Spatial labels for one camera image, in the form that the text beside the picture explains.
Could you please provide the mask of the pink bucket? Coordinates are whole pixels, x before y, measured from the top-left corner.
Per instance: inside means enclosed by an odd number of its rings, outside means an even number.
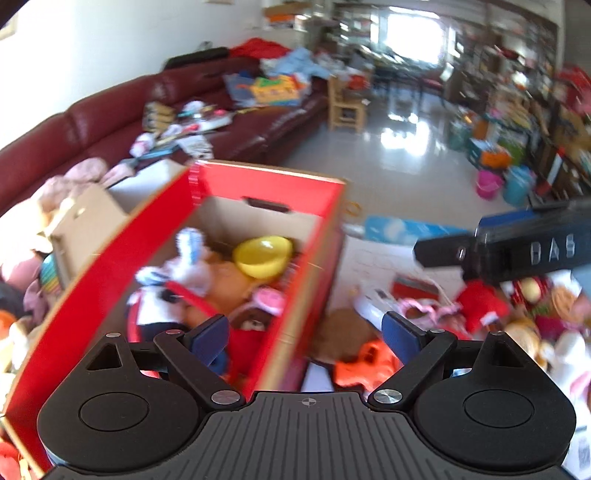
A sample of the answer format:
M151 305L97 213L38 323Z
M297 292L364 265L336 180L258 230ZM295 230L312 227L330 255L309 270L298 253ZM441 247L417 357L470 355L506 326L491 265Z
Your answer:
M489 171L480 170L477 175L476 193L484 200L494 200L504 185L501 175Z

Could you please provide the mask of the brown round plush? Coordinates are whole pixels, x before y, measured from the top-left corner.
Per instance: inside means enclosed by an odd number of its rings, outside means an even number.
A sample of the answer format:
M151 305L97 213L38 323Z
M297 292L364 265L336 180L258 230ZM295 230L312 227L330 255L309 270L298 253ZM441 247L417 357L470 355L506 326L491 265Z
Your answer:
M379 331L353 308L335 309L318 324L308 348L308 358L335 365L353 362L366 343L377 339Z

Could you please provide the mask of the dark red leather sofa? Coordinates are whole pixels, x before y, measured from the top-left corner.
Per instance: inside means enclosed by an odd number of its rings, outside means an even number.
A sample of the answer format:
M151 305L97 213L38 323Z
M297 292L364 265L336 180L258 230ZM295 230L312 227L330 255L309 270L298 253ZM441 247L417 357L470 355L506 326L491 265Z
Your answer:
M1 209L30 197L47 179L100 157L114 165L129 155L142 131L144 106L159 101L175 109L201 100L231 110L223 78L257 76L259 64L225 58L141 76L86 97L53 115L1 151ZM311 94L295 107L238 113L231 125L208 134L217 160L280 165L328 116L328 83L311 81Z

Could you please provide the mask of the red plush toy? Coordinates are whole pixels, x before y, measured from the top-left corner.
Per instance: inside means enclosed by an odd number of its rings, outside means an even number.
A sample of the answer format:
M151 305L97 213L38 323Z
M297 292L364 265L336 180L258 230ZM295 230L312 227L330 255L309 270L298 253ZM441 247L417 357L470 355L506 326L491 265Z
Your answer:
M470 280L456 297L460 313L465 319L465 330L473 339L481 339L489 332L502 329L502 321L512 311L497 290L482 280Z

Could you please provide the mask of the yellow plastic bowl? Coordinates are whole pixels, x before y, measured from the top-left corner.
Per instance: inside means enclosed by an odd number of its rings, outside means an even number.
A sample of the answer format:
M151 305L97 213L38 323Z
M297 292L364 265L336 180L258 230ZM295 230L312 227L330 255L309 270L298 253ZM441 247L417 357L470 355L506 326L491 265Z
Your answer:
M243 274L254 279L272 279L283 273L293 255L293 243L287 238L270 235L240 243L232 259Z

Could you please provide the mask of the blue mat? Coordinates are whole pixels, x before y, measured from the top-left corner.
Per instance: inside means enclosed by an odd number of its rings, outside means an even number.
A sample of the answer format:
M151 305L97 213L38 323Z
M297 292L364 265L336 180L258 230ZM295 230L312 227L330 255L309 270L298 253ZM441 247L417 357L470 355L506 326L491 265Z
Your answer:
M398 217L368 216L363 223L346 223L342 230L352 237L377 243L414 246L419 240L466 233L455 226L426 223Z

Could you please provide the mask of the red booklet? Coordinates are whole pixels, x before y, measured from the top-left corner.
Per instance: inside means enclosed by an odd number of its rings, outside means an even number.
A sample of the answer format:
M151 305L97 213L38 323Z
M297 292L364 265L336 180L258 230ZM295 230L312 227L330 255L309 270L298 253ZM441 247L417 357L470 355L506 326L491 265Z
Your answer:
M397 274L391 285L394 299L440 300L440 289L432 281L407 274Z

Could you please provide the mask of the white toy game device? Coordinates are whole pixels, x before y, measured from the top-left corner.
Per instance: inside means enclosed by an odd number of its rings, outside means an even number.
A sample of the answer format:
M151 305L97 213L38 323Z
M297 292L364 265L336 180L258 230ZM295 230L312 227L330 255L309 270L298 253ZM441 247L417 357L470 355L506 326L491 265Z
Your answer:
M386 290L363 287L353 300L353 309L377 330L382 330L383 318L388 312L400 312L399 304Z

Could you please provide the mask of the pink heart sunglasses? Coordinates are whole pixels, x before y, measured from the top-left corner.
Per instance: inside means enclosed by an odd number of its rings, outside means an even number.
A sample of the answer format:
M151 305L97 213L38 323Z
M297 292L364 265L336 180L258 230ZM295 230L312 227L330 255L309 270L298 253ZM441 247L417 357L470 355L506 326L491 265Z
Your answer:
M441 325L444 317L459 312L457 303L442 304L434 299L401 299L398 301L398 311L406 319L423 330L430 330Z

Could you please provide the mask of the white rabbit plush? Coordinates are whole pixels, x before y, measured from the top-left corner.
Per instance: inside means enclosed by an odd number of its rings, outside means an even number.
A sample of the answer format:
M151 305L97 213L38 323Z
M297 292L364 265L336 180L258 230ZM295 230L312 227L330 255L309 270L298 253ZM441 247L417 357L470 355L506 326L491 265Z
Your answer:
M128 304L138 304L135 325L140 341L151 341L169 329L187 330L184 322L188 304L167 287L169 282L185 287L200 298L211 289L211 266L205 261L211 251L205 246L204 233L185 227L176 234L175 244L176 257L161 266L144 266L135 273L140 288Z

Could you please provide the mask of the red cardboard gift box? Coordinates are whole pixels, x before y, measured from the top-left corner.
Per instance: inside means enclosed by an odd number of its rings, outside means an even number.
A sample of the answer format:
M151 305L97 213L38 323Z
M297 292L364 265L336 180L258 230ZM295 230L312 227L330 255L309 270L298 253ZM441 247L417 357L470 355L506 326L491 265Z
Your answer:
M128 217L69 284L41 325L8 395L3 424L45 479L283 479L304 454L303 413L280 391L297 386L342 249L344 182L238 163L185 169ZM177 256L176 234L204 233L213 283L188 304L188 332L214 315L228 344L209 368L245 397L204 409L173 383L153 339L138 339L135 273ZM240 243L293 243L272 279L245 275Z

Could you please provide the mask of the white plush animal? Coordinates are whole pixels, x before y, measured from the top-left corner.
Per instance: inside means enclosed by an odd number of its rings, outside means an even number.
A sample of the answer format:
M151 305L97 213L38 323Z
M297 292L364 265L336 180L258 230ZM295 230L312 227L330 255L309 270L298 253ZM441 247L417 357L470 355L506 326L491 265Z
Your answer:
M565 330L554 345L549 375L572 401L578 401L590 384L590 353L578 331Z

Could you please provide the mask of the blue bucket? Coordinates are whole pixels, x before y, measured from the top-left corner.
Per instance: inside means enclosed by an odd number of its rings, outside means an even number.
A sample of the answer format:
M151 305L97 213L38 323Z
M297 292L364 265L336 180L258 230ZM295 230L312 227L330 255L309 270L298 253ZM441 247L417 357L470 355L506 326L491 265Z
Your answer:
M525 204L536 184L536 175L526 166L511 166L505 174L503 199L511 206Z

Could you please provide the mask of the wooden chair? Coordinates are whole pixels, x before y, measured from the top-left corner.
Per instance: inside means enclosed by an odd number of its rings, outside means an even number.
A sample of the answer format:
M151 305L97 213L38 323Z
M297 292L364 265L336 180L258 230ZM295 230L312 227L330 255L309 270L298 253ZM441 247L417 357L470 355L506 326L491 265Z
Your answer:
M349 94L346 83L336 76L329 78L328 93L329 130L351 127L361 134L367 124L369 101L360 95Z

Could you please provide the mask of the colourful toy block set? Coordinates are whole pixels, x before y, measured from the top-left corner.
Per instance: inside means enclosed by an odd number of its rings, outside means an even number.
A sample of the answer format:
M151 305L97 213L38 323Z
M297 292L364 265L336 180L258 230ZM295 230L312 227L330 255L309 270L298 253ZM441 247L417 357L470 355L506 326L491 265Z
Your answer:
M250 86L256 103L262 106L297 106L301 104L301 92L293 76L279 75L259 77Z

